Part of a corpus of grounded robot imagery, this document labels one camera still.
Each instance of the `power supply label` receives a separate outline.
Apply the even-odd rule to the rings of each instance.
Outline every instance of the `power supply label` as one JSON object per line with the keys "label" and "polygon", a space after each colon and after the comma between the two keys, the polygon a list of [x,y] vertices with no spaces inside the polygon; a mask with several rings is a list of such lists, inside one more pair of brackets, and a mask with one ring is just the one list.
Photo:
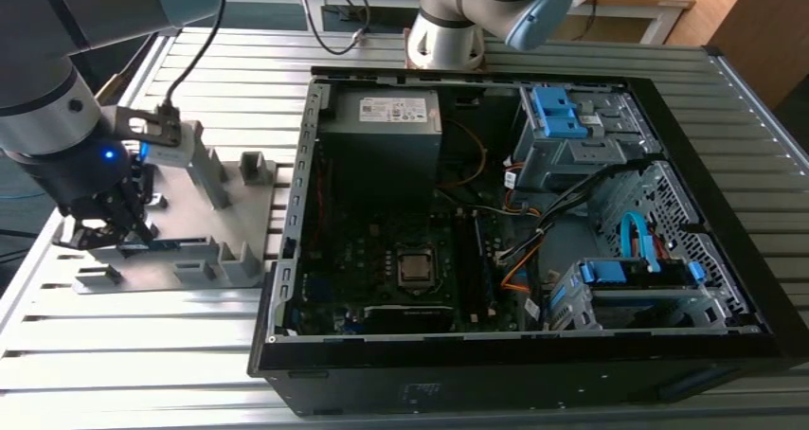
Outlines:
{"label": "power supply label", "polygon": [[365,98],[360,100],[361,122],[428,122],[426,99]]}

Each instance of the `floor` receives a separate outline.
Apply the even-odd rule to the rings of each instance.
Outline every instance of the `floor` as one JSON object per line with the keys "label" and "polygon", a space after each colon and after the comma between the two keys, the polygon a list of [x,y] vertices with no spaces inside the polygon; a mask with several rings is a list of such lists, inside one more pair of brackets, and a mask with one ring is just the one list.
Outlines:
{"label": "floor", "polygon": [[[348,13],[350,12],[328,11],[323,14],[328,30],[346,32],[357,30],[362,23],[345,21]],[[352,17],[358,20],[356,14],[352,14]],[[396,33],[413,23],[416,12],[410,9],[382,9],[380,11],[376,9],[372,17],[372,32]],[[239,4],[229,7],[223,27],[305,30],[305,21],[301,6]],[[209,26],[210,20],[201,21],[198,25]],[[142,39],[129,41],[87,53],[77,60],[77,65],[94,90],[125,66],[141,43]],[[809,123],[809,80],[797,88],[775,113],[804,148],[809,149],[809,125],[807,125]],[[38,232],[54,210],[54,203],[44,195],[15,199],[19,196],[38,193],[38,189],[31,178],[19,170],[11,159],[2,154],[0,176],[3,176],[0,180],[0,229]],[[31,243],[32,241],[27,239],[0,237],[0,294],[22,262],[16,256],[4,257],[4,255],[26,249]]]}

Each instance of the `label sticker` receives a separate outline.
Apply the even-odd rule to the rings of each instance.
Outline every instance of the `label sticker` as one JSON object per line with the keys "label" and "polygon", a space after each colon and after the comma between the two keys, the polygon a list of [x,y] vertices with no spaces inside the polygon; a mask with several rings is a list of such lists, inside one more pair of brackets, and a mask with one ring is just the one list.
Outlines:
{"label": "label sticker", "polygon": [[517,186],[517,173],[516,172],[506,171],[504,185],[506,186],[506,188],[510,188],[512,190],[514,190],[514,187]]}
{"label": "label sticker", "polygon": [[688,2],[685,2],[685,1],[660,1],[657,4],[661,7],[684,7],[684,8],[688,8]]}
{"label": "label sticker", "polygon": [[525,309],[526,309],[526,312],[529,313],[529,315],[532,316],[532,318],[538,321],[540,320],[540,306],[536,305],[536,303],[530,299],[526,299]]}
{"label": "label sticker", "polygon": [[603,124],[603,120],[599,117],[599,115],[596,115],[596,116],[580,116],[580,121],[582,122],[582,124],[604,125]]}
{"label": "label sticker", "polygon": [[428,122],[428,99],[365,98],[360,100],[361,122]]}

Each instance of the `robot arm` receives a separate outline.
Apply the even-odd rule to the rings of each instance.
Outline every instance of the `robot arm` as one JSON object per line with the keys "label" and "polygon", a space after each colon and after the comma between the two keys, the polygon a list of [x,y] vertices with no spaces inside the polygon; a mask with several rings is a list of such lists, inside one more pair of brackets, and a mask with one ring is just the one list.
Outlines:
{"label": "robot arm", "polygon": [[[123,139],[143,139],[105,115],[69,56],[210,16],[219,0],[0,0],[0,148],[58,203],[101,219],[66,243],[81,249],[154,234],[143,205],[149,176]],[[171,117],[151,139],[179,143]]]}
{"label": "robot arm", "polygon": [[520,50],[537,48],[573,0],[421,0],[408,57],[428,69],[472,70],[484,62],[485,29]]}

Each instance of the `gray metal rail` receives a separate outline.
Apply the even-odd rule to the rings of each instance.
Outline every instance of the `gray metal rail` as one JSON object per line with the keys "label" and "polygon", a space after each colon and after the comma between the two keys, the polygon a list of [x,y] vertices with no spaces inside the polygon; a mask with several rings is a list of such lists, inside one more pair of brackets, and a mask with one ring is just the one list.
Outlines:
{"label": "gray metal rail", "polygon": [[[126,94],[151,109],[207,35],[162,38]],[[338,45],[345,34],[328,34]],[[225,160],[245,149],[275,160],[267,259],[278,253],[298,125],[313,65],[398,67],[402,38],[374,35],[342,58],[306,32],[223,30],[175,103],[206,126]],[[652,78],[787,293],[809,320],[807,158],[727,63],[699,48],[549,44],[525,54],[488,44],[492,71]],[[56,219],[46,226],[55,228]],[[0,301],[0,416],[11,428],[809,426],[809,366],[743,379],[667,406],[301,420],[246,374],[259,290],[79,296],[65,253],[36,243]],[[589,428],[582,423],[577,428]]]}

